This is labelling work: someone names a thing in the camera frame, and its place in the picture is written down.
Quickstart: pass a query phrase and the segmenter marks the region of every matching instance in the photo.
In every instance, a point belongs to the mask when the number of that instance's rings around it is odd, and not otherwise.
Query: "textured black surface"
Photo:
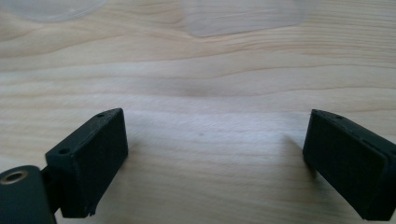
[[[120,108],[94,116],[46,153],[50,175],[61,179],[63,216],[93,215],[127,155]]]
[[[396,146],[344,117],[312,110],[304,159],[367,220],[396,207]]]
[[[0,182],[1,224],[54,224],[40,170],[35,166],[20,166],[0,174],[5,180],[10,174],[24,172],[20,181]]]

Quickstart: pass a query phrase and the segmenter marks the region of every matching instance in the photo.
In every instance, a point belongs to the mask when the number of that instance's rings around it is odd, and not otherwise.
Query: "blurry white object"
[[[317,0],[183,0],[188,31],[224,35],[302,22]]]
[[[106,0],[1,0],[1,6],[33,21],[66,21],[83,16]]]

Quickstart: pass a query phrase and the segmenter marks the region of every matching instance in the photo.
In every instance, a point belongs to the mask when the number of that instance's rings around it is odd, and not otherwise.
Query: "screw hole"
[[[16,171],[14,173],[11,173],[9,175],[6,175],[0,180],[0,183],[3,185],[10,185],[17,183],[18,181],[21,181],[27,176],[27,171]]]
[[[59,150],[59,154],[66,154],[66,153],[69,153],[69,151],[70,151],[70,148],[62,148],[61,150]]]

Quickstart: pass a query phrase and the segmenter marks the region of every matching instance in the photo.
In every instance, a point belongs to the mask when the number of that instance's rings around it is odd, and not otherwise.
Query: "metal grommet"
[[[14,183],[17,183],[17,182],[23,180],[27,175],[28,175],[28,172],[24,171],[24,170],[12,172],[12,173],[4,176],[3,178],[1,178],[0,184],[11,185],[11,184],[14,184]]]

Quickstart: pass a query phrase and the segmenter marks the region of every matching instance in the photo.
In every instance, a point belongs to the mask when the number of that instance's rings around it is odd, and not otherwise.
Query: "light wood surface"
[[[365,223],[308,172],[304,136],[317,108],[396,143],[395,88],[394,0],[323,0],[300,25],[209,38],[186,33],[179,1],[62,23],[2,8],[0,170],[43,168],[122,107],[128,160],[95,216],[59,223]]]

